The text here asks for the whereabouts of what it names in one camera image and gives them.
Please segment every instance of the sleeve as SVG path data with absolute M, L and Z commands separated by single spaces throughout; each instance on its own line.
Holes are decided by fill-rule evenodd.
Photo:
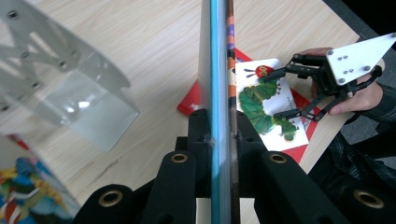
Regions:
M 360 112 L 359 114 L 380 123 L 396 123 L 396 89 L 378 84 L 384 90 L 381 102 L 373 109 Z

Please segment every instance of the gray floor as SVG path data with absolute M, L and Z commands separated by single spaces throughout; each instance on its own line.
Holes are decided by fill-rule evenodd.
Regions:
M 325 2 L 342 20 L 344 20 L 357 34 L 359 34 L 361 36 L 361 40 L 378 36 L 374 30 L 372 30 L 341 0 L 323 0 L 323 2 Z M 396 51 L 394 49 L 390 49 L 383 59 L 385 61 L 385 70 L 382 77 L 378 79 L 378 82 L 396 87 Z M 350 144 L 353 144 L 376 135 L 376 126 L 377 123 L 375 121 L 365 117 L 359 117 L 354 122 L 345 125 L 341 132 L 346 137 L 346 140 Z M 384 160 L 384 162 L 389 166 L 396 167 L 396 160 L 394 159 Z

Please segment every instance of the person's arm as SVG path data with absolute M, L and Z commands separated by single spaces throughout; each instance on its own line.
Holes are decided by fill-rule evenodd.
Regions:
M 331 48 L 308 49 L 300 52 L 303 55 L 326 55 Z M 370 75 L 358 78 L 358 82 L 366 81 Z M 312 83 L 311 92 L 317 94 L 317 84 Z M 357 91 L 355 95 L 335 105 L 330 115 L 355 112 L 378 122 L 396 122 L 396 89 L 373 82 L 367 88 Z

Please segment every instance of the book cover illustration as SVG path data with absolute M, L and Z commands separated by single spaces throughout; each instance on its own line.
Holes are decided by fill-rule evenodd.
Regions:
M 277 68 L 280 68 L 278 59 L 239 62 L 235 67 L 237 109 L 245 113 L 271 151 L 308 144 L 301 118 L 280 119 L 273 116 L 296 108 L 284 77 L 263 81 L 263 76 Z
M 18 135 L 0 136 L 0 224 L 72 223 L 79 205 Z

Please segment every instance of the wooden table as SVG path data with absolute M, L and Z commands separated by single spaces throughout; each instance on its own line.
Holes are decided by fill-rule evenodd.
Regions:
M 36 0 L 35 5 L 103 52 L 132 87 L 123 90 L 140 115 L 110 152 L 17 108 L 1 133 L 22 133 L 80 204 L 108 184 L 131 189 L 158 172 L 163 156 L 186 136 L 188 119 L 177 104 L 197 78 L 201 1 Z M 356 35 L 322 1 L 234 0 L 236 47 L 253 60 L 317 47 L 342 47 Z M 289 78 L 310 98 L 310 81 Z M 306 172 L 339 131 L 347 115 L 326 116 L 304 154 Z M 241 203 L 242 223 L 257 223 L 251 200 Z

